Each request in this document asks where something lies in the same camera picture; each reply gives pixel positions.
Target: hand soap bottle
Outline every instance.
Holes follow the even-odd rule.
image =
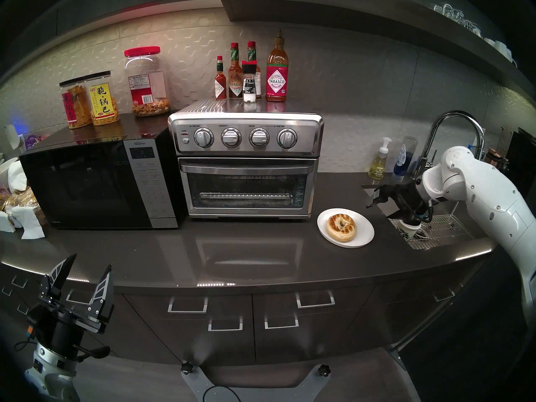
[[[391,138],[385,137],[383,139],[383,146],[378,150],[378,155],[374,158],[374,161],[370,165],[369,176],[381,180],[385,175],[385,160],[387,159],[388,143],[391,142]]]

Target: kitchen counter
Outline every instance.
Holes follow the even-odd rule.
[[[115,291],[133,287],[181,288],[181,294],[285,292],[322,286],[363,285],[445,270],[446,265],[483,255],[489,237],[429,250],[406,244],[378,207],[366,209],[362,186],[378,184],[366,173],[319,173],[311,219],[212,220],[187,218],[178,230],[67,231],[48,229],[38,240],[23,231],[0,232],[3,264],[48,273],[77,253],[70,277],[96,283],[111,264]],[[374,239],[358,249],[328,242],[316,219],[325,209],[344,207],[365,216]]]

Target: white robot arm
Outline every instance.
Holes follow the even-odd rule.
[[[446,150],[420,180],[423,200],[465,201],[472,219],[506,250],[521,274],[527,324],[536,322],[536,219],[512,182],[461,146]]]

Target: backsplash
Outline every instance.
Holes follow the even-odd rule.
[[[0,85],[0,125],[19,134],[44,137],[66,126],[58,83],[111,70],[121,113],[131,107],[123,52],[160,46],[173,109],[214,95],[216,56],[230,44],[257,43],[265,93],[266,58],[277,29],[290,59],[289,98],[324,116],[319,171],[365,171],[390,137],[388,169],[405,135],[422,150],[433,120],[448,110],[465,110],[486,128],[486,147],[506,152],[510,132],[520,126],[536,135],[536,109],[517,93],[458,62],[430,51],[369,34],[331,28],[274,23],[231,23],[224,9],[165,13],[92,31],[40,55]],[[454,145],[472,144],[474,131],[460,119],[445,122],[432,146],[440,156]],[[6,137],[0,151],[9,156]]]

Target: sink basin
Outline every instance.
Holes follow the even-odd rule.
[[[368,195],[374,191],[369,188],[364,188],[364,190]],[[391,218],[391,215],[398,211],[395,202],[389,199],[387,203],[380,203],[377,206],[389,218],[393,226],[398,228],[398,220]],[[421,229],[407,244],[413,249],[426,250],[487,236],[467,213],[465,202],[448,201],[434,206],[432,221],[423,223]]]

